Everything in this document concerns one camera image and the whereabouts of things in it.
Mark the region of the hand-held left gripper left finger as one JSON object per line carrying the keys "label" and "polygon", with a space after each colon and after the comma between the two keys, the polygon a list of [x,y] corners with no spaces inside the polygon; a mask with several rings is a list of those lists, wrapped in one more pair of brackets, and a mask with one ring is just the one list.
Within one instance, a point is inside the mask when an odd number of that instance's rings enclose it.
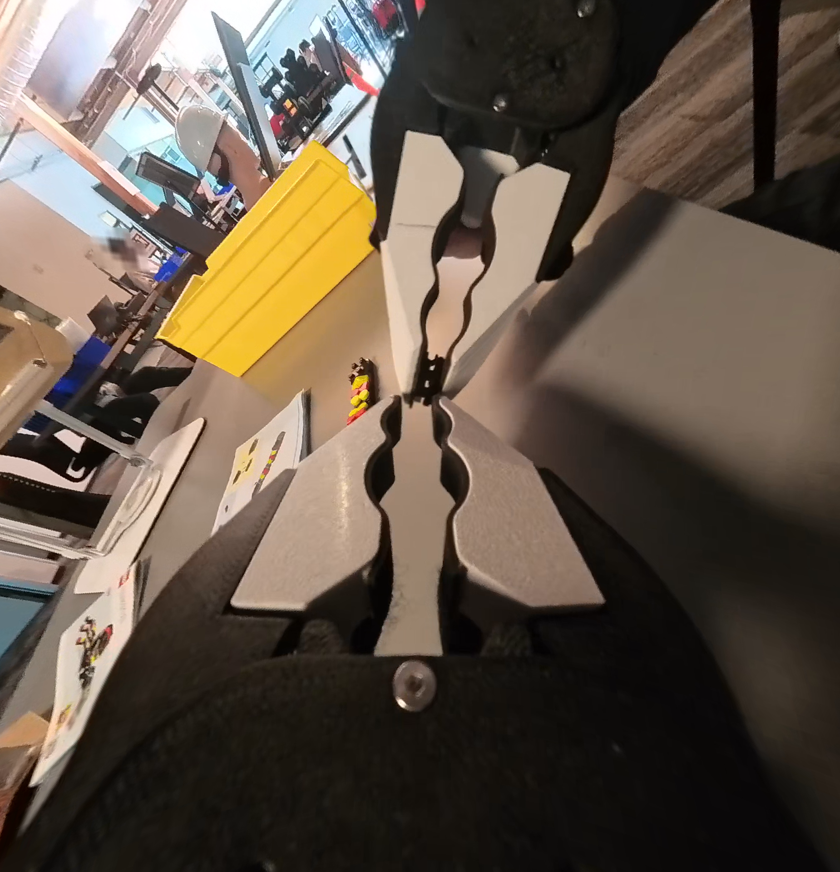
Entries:
{"label": "hand-held left gripper left finger", "polygon": [[230,605],[244,612],[370,612],[390,547],[402,399],[391,396],[295,470]]}

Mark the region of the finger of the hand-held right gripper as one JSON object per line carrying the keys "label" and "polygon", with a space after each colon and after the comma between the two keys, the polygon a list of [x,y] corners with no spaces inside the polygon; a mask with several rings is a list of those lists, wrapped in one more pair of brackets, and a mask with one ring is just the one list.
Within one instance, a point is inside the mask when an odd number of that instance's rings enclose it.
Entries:
{"label": "finger of the hand-held right gripper", "polygon": [[491,261],[469,294],[469,316],[454,344],[443,394],[458,395],[493,352],[525,300],[538,288],[538,273],[571,175],[534,163],[503,178],[491,202]]}
{"label": "finger of the hand-held right gripper", "polygon": [[443,139],[409,131],[397,173],[390,223],[381,242],[395,376],[414,397],[427,352],[426,323],[438,292],[436,253],[461,206],[464,169]]}

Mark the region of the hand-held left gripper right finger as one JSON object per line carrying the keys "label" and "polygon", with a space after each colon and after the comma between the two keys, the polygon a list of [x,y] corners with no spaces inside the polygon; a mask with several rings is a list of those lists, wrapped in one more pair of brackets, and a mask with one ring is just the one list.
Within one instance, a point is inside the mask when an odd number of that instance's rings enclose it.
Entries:
{"label": "hand-held left gripper right finger", "polygon": [[433,402],[454,499],[445,572],[459,612],[572,612],[605,603],[538,469],[446,397]]}

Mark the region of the yellow plastic tray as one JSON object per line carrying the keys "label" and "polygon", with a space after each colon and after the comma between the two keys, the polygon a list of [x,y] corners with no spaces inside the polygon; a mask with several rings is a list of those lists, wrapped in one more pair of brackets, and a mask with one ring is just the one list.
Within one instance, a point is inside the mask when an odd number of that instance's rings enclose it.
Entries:
{"label": "yellow plastic tray", "polygon": [[371,253],[376,208],[311,142],[194,276],[156,339],[243,376]]}

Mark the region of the long red yellow lego assembly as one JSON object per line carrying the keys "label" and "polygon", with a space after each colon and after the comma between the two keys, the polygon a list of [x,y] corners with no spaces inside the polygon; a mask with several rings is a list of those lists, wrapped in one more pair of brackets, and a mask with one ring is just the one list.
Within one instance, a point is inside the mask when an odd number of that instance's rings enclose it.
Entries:
{"label": "long red yellow lego assembly", "polygon": [[360,357],[349,373],[349,413],[346,426],[350,426],[378,401],[378,376],[376,364],[367,357]]}

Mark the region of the small black lego piece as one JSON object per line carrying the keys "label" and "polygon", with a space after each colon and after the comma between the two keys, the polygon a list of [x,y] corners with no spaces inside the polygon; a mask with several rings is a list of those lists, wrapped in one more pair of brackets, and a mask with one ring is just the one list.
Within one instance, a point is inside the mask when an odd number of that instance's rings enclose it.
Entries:
{"label": "small black lego piece", "polygon": [[413,387],[407,394],[408,403],[411,406],[430,406],[433,399],[442,392],[447,367],[448,361],[445,357],[422,353],[418,360]]}

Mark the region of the open lego instruction booklet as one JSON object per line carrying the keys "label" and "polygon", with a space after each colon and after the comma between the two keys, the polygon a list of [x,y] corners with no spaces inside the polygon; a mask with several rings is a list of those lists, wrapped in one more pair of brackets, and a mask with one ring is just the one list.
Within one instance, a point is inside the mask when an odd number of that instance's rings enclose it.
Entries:
{"label": "open lego instruction booklet", "polygon": [[303,390],[272,420],[239,445],[211,534],[240,513],[278,475],[294,470],[309,445],[309,391]]}

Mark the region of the closed lego instruction booklet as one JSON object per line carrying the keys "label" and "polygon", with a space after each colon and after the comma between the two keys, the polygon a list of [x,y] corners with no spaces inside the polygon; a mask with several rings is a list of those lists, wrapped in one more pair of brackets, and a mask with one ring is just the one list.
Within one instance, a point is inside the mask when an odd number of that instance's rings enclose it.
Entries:
{"label": "closed lego instruction booklet", "polygon": [[151,560],[135,561],[61,635],[55,697],[30,785],[40,787],[84,733],[109,673],[137,624]]}

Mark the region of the person's right hand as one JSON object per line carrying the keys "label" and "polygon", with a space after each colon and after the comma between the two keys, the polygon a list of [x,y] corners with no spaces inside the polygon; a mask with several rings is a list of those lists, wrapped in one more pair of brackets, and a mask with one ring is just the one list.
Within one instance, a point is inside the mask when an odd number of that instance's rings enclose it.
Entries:
{"label": "person's right hand", "polygon": [[485,234],[480,228],[468,228],[458,223],[448,235],[442,257],[487,263],[494,251],[494,242],[494,236]]}

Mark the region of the wooden laptop stand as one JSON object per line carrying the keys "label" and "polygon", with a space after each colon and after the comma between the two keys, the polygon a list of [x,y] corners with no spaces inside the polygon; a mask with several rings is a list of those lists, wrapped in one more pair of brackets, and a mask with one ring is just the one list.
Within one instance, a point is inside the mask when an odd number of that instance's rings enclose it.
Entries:
{"label": "wooden laptop stand", "polygon": [[46,394],[68,370],[73,351],[68,340],[45,323],[0,307],[0,448],[35,413],[95,441],[124,458],[137,477],[108,525],[95,540],[74,546],[21,521],[0,518],[0,542],[59,554],[71,561],[93,561],[116,570],[136,559],[205,427],[196,419],[162,441],[152,455],[116,441],[84,421],[57,409]]}

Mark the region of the black monitor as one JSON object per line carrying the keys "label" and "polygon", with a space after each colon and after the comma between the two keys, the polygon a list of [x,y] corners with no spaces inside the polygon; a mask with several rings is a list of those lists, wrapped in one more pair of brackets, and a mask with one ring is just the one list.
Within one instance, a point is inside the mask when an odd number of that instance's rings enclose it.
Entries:
{"label": "black monitor", "polygon": [[217,13],[212,14],[229,70],[237,88],[239,101],[247,117],[253,142],[259,150],[262,168],[270,180],[279,174],[281,153],[267,115],[267,104],[251,69],[247,49],[240,32]]}

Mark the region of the white hard hat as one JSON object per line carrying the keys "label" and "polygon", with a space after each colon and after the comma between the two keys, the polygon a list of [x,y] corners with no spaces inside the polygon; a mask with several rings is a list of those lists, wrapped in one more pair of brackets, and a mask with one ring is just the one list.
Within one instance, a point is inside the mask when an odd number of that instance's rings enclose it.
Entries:
{"label": "white hard hat", "polygon": [[187,104],[178,111],[176,142],[183,155],[199,172],[206,172],[227,117],[203,104]]}

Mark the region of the brown cardboard box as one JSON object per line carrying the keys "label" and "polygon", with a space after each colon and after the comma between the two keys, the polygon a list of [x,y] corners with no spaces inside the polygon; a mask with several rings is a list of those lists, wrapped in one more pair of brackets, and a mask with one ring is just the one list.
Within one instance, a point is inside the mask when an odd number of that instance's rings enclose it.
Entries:
{"label": "brown cardboard box", "polygon": [[47,729],[44,718],[25,713],[0,732],[0,836],[15,798],[35,767]]}

